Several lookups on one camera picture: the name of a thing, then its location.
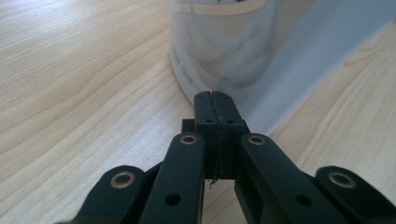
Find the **round hole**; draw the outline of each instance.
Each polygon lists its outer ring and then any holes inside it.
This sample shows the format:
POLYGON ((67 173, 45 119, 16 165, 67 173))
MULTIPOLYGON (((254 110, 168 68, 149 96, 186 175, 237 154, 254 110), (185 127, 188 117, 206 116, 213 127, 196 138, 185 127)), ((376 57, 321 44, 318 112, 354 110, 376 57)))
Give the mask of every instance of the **round hole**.
POLYGON ((180 201, 181 201, 181 199, 178 194, 169 194, 165 198, 166 204, 171 205, 171 206, 175 206, 175 205, 179 204, 180 201))
POLYGON ((254 145, 264 145, 265 144, 265 139, 263 138, 263 137, 261 137, 261 136, 258 136, 258 135, 253 135, 253 136, 250 136, 249 138, 248 138, 248 141, 251 143, 251 144, 254 144, 254 145))
POLYGON ((303 206, 311 206, 312 205, 312 200, 305 195, 297 195, 296 197, 297 203, 303 205, 303 206))
POLYGON ((329 173, 329 179, 341 188, 354 189, 356 187, 356 182, 349 175, 331 172, 329 173))
POLYGON ((180 142, 185 145, 192 145, 197 142, 197 139, 192 135, 184 135, 180 138, 180 142))
POLYGON ((115 189, 124 189, 134 183, 134 174, 127 171, 119 172, 110 180, 111 187, 115 189))

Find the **brass ring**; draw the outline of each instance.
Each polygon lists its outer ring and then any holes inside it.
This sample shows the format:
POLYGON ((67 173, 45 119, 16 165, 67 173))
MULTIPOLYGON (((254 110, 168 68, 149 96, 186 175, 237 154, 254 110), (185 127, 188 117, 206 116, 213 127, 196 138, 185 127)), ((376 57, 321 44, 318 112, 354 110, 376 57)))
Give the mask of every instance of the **brass ring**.
POLYGON ((329 179, 335 185, 345 188, 345 189, 354 189, 356 187, 356 182, 349 175, 345 175, 339 172, 331 172, 329 173, 329 179))

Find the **light wooden surface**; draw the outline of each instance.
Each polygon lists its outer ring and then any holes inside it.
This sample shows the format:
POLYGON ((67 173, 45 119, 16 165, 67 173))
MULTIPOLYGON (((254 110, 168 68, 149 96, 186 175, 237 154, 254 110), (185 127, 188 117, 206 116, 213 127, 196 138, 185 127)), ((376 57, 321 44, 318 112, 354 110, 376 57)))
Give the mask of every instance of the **light wooden surface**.
MULTIPOLYGON (((169 1, 0 3, 0 223, 72 218, 107 170, 159 162, 192 118, 169 62, 169 1)), ((396 203, 396 24, 274 139, 309 174, 346 167, 396 203)), ((204 223, 243 223, 232 182, 204 223)))

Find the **wood grain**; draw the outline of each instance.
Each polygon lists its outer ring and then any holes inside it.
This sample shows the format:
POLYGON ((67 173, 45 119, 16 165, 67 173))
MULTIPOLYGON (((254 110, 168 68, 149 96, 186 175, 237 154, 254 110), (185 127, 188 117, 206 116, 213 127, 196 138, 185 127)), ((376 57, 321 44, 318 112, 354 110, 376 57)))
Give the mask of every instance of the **wood grain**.
MULTIPOLYGON (((169 62, 169 1, 0 3, 0 223, 72 218, 107 170, 147 170, 192 118, 169 62)), ((363 176, 396 203, 396 24, 365 45, 273 137, 309 174, 363 176)), ((204 223, 243 223, 232 182, 204 223)))

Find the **wooden table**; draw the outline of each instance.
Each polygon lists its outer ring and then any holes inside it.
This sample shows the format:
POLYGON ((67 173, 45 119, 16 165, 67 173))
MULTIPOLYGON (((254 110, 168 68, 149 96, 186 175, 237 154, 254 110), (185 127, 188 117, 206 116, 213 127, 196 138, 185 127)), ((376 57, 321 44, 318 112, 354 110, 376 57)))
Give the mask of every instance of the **wooden table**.
MULTIPOLYGON (((0 3, 0 223, 72 218, 107 170, 163 159, 192 105, 169 62, 169 1, 0 3)), ((273 138, 304 171, 339 165, 396 203, 396 23, 273 138)), ((233 183, 204 223, 243 223, 233 183)))

